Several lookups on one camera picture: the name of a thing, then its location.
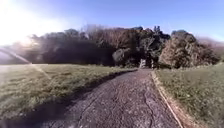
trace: blue sky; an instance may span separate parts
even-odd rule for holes
[[[7,4],[9,9],[13,8],[18,13],[16,15],[20,15],[20,12],[23,13],[23,15],[21,14],[23,17],[20,18],[21,24],[14,24],[19,25],[20,30],[23,26],[27,26],[26,24],[30,25],[30,29],[23,34],[30,34],[32,31],[42,34],[47,31],[80,28],[86,24],[120,27],[141,25],[150,28],[160,25],[161,29],[167,33],[172,30],[185,29],[198,36],[208,36],[224,41],[223,0],[9,1]]]

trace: sky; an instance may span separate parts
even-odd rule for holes
[[[0,0],[0,45],[87,24],[184,29],[224,41],[223,0]]]

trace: sunlight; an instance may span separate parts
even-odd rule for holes
[[[0,1],[0,45],[24,41],[28,35],[43,35],[51,31],[62,31],[63,25],[57,19],[43,19],[30,11],[16,6],[12,0]]]

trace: green lawn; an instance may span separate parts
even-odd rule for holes
[[[159,70],[165,89],[196,120],[224,127],[224,64],[185,70]]]
[[[0,66],[0,119],[24,115],[48,101],[75,93],[127,69],[80,65]]]

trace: dirt path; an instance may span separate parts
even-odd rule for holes
[[[149,70],[118,76],[86,93],[42,128],[178,128],[154,88]]]

